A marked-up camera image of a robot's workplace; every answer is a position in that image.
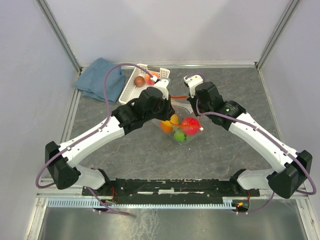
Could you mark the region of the yellow lemon toy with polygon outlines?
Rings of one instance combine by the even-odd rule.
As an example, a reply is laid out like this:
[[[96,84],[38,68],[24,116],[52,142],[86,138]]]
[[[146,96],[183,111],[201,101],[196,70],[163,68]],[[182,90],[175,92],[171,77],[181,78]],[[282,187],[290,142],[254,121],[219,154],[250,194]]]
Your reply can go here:
[[[179,118],[176,114],[173,114],[169,120],[172,126],[178,127],[179,126]]]

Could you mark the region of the clear zip top bag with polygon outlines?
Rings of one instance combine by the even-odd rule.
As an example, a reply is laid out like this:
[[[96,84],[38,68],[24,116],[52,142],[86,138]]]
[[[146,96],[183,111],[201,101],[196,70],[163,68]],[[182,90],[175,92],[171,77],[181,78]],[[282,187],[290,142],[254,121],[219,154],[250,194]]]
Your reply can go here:
[[[196,137],[200,136],[204,132],[204,128],[203,128],[202,123],[201,123],[201,117],[200,116],[196,116],[194,114],[190,103],[187,101],[187,96],[172,96],[171,97],[171,104],[172,104],[172,107],[175,110],[175,114],[174,115],[178,116],[179,126],[172,126],[173,127],[172,132],[171,133],[165,133],[165,132],[162,131],[162,129],[160,127],[160,123],[161,123],[162,120],[153,119],[152,123],[155,126],[157,126],[161,130],[161,132],[163,134],[165,134],[166,136],[170,137],[172,140],[177,142],[174,139],[173,134],[174,134],[174,132],[176,130],[181,129],[182,120],[184,118],[188,118],[188,117],[193,117],[193,118],[198,119],[198,121],[200,123],[200,126],[201,126],[200,131],[195,135],[186,135],[186,140],[184,142],[177,142],[180,145],[186,145],[189,142],[191,142],[192,140],[194,140]]]

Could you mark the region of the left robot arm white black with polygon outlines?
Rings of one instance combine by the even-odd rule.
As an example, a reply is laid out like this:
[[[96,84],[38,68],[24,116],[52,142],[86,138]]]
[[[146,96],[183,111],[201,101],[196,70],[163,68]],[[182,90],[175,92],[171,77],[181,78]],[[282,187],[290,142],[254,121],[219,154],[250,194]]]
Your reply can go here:
[[[111,189],[107,175],[102,170],[82,166],[81,161],[107,143],[140,129],[144,123],[153,119],[167,121],[174,113],[171,96],[148,87],[87,132],[60,144],[49,142],[45,146],[45,167],[53,185],[59,190],[80,185],[106,195]]]

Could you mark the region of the green watermelon toy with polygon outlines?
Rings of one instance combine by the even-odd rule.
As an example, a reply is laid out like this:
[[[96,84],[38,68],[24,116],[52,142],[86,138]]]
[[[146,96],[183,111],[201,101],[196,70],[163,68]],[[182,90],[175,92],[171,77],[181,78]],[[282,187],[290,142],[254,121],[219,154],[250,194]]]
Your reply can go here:
[[[181,129],[177,129],[174,133],[173,133],[173,138],[179,142],[182,143],[186,140],[186,135],[185,133],[181,130]]]

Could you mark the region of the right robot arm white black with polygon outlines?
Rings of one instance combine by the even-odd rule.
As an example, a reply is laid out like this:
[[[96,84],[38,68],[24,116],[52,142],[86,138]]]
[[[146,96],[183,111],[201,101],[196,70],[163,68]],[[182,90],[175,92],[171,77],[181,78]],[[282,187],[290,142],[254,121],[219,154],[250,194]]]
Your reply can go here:
[[[306,150],[298,152],[284,144],[260,126],[237,102],[225,101],[211,81],[198,75],[188,77],[184,84],[189,88],[190,103],[196,116],[208,117],[215,125],[241,138],[257,151],[270,165],[270,169],[239,170],[229,183],[231,193],[242,195],[247,190],[272,190],[289,199],[300,190],[305,180],[310,180],[313,156]]]

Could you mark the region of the white plastic basket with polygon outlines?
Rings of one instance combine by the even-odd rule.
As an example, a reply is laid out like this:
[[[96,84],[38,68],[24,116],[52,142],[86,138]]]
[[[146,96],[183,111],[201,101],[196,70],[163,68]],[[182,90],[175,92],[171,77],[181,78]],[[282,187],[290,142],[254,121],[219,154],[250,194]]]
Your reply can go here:
[[[147,70],[148,72],[155,72],[158,74],[160,79],[168,79],[170,76],[170,70],[166,69],[166,68],[162,68],[162,67],[158,67],[158,66],[153,66],[153,65],[147,65],[147,64],[143,64],[143,63],[138,63],[138,66],[140,66],[141,68]],[[144,79],[146,79],[146,72],[135,67],[133,69],[133,72],[129,78],[129,80],[127,81],[118,101],[120,104],[124,105],[126,104],[129,100],[134,99],[134,98],[138,98],[140,93],[147,89],[148,87],[151,87],[151,85],[149,85],[148,83],[144,83],[143,86],[141,87],[137,87],[135,85],[135,79],[136,77],[143,77]]]

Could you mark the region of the orange fruit toy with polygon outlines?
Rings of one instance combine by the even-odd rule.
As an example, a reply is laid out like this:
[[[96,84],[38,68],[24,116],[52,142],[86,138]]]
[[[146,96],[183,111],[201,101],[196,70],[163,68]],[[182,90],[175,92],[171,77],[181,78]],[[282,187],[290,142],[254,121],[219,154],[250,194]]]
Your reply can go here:
[[[160,128],[164,133],[171,133],[173,131],[173,125],[170,121],[161,121],[160,122]]]

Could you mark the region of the red pomegranate toy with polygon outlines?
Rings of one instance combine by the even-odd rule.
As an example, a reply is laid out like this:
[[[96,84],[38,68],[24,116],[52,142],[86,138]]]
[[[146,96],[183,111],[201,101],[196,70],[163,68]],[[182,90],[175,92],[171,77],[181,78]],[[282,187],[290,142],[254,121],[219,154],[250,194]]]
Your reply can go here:
[[[181,122],[181,130],[187,136],[196,135],[200,131],[200,128],[200,122],[195,117],[186,117]]]

